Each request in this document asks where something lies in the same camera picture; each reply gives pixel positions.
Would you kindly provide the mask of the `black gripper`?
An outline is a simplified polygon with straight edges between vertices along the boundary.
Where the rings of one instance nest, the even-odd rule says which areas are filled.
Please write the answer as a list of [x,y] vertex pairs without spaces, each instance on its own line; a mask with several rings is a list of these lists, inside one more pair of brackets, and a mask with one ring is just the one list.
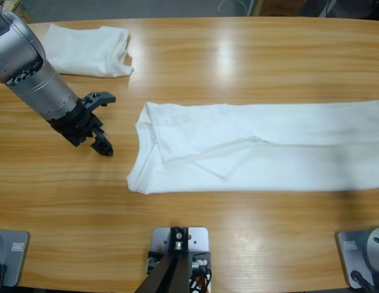
[[75,147],[87,137],[95,135],[91,147],[98,154],[111,157],[114,154],[113,146],[101,129],[102,122],[93,113],[97,107],[98,105],[94,103],[76,102],[72,111],[67,112],[62,118],[50,120],[49,124]]

